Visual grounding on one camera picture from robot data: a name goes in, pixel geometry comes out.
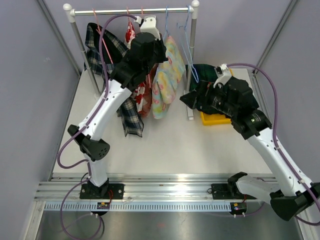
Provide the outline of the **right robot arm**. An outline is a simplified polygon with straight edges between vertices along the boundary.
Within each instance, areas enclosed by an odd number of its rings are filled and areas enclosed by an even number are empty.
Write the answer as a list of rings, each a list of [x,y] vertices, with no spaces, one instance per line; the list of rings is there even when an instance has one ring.
[[[277,185],[271,185],[245,172],[236,173],[227,180],[230,197],[252,196],[269,204],[285,221],[319,203],[320,184],[305,176],[289,154],[281,150],[275,127],[259,110],[247,81],[233,76],[226,83],[201,80],[179,99],[190,109],[206,114],[218,111],[229,118],[235,131],[255,148],[277,181]]]

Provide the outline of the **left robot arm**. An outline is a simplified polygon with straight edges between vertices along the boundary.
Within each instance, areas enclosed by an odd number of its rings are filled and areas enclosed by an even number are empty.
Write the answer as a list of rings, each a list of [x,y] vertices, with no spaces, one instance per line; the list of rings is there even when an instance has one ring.
[[[106,88],[78,125],[67,129],[88,162],[87,182],[82,184],[81,199],[111,197],[109,178],[103,165],[110,145],[102,139],[110,118],[143,83],[155,64],[167,61],[166,47],[161,35],[140,32],[131,41],[130,49],[110,74]]]

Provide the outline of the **dark green plaid skirt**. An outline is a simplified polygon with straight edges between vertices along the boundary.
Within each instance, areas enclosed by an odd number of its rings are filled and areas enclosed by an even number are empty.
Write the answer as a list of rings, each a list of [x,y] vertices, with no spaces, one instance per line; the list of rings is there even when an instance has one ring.
[[[193,83],[191,90],[180,97],[190,109],[236,119],[259,108],[247,81],[231,76],[226,83],[217,83],[219,71],[209,64],[196,64],[195,70],[199,82]]]

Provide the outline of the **red white floral skirt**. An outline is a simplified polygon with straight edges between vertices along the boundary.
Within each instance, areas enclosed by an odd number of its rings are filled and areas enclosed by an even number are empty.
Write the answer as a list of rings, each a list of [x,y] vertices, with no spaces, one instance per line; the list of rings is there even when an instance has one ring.
[[[128,19],[127,30],[124,37],[124,43],[128,49],[131,48],[131,42],[136,37],[136,31],[132,22]],[[148,99],[151,97],[150,91],[150,78],[146,76],[145,80],[138,85],[133,91],[132,97],[136,102],[137,107],[142,108],[143,105],[148,103]]]

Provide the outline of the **red beige checked skirt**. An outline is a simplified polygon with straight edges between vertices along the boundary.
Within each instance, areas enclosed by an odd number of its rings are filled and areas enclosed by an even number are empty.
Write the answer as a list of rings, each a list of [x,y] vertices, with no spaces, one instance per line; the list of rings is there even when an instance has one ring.
[[[149,112],[150,112],[150,110],[151,110],[151,106],[152,106],[152,85],[153,85],[154,77],[155,77],[155,74],[156,74],[156,71],[157,71],[157,67],[158,67],[158,65],[156,64],[156,65],[151,69],[151,71],[149,72],[150,78],[151,78],[151,88],[150,88],[151,96],[150,96],[150,98],[148,99],[148,103],[147,103],[147,104],[144,104],[144,105],[142,106],[142,108],[137,107],[137,104],[136,104],[137,112],[138,112],[138,114],[140,114],[140,116],[143,117],[143,118],[147,117],[148,114],[149,114]]]

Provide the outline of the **navy plaid skirt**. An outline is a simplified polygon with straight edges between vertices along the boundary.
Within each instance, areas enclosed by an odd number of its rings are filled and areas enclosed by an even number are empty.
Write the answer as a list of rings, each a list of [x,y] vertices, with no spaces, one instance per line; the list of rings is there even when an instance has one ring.
[[[85,46],[87,47],[88,62],[92,72],[98,76],[105,78],[103,66],[99,53],[99,29],[100,25],[90,22],[86,27]],[[103,50],[103,59],[107,67],[107,74],[110,75],[113,68],[125,56],[128,48],[118,39],[113,33],[106,30],[103,35],[103,40],[106,43],[109,53]],[[127,98],[117,110],[117,116],[121,118],[124,135],[143,136],[144,123],[141,116],[138,114],[136,104],[131,97]]]

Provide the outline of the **pastel floral skirt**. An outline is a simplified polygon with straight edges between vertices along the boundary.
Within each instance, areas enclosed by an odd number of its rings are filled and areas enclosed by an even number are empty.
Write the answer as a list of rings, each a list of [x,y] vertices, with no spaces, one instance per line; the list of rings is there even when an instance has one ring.
[[[178,85],[186,71],[175,40],[169,36],[164,45],[167,61],[158,64],[152,84],[152,115],[157,120],[166,116],[170,105],[176,98]]]

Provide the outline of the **light blue hanger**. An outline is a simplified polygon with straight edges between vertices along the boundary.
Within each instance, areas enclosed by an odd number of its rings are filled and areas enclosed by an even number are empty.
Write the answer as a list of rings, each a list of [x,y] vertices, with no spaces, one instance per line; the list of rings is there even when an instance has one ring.
[[[170,36],[168,22],[169,22],[169,6],[167,5],[165,8],[165,31],[164,31],[163,40],[166,40],[167,37]]]

